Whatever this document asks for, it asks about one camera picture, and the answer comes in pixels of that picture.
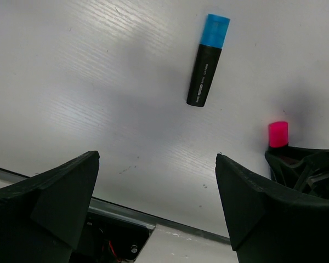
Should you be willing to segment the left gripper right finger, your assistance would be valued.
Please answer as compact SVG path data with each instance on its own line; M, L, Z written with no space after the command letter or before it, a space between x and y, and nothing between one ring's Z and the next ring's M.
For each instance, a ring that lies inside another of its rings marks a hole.
M217 155L215 174L239 262L329 262L329 200Z

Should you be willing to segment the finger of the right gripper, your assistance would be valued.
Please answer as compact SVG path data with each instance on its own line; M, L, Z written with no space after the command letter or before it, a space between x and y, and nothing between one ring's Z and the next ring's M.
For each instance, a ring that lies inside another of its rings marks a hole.
M269 147L265 159L272 181L312 196L329 196L329 149Z

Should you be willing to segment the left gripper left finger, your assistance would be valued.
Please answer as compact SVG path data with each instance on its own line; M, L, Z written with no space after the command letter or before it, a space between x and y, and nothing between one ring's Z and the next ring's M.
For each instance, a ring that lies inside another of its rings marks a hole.
M99 170L98 151L0 188L0 262L68 262Z

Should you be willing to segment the pink cap black highlighter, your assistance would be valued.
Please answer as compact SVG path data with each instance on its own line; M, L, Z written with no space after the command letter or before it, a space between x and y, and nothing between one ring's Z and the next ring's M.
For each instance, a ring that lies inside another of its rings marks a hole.
M268 125L269 147L280 148L288 145L288 122L278 121Z

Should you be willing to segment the blue cap black highlighter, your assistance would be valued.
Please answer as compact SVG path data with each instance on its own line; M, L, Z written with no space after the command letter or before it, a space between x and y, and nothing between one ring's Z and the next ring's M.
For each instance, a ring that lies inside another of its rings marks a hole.
M203 107L206 103L223 49L230 19L208 14L198 46L186 103Z

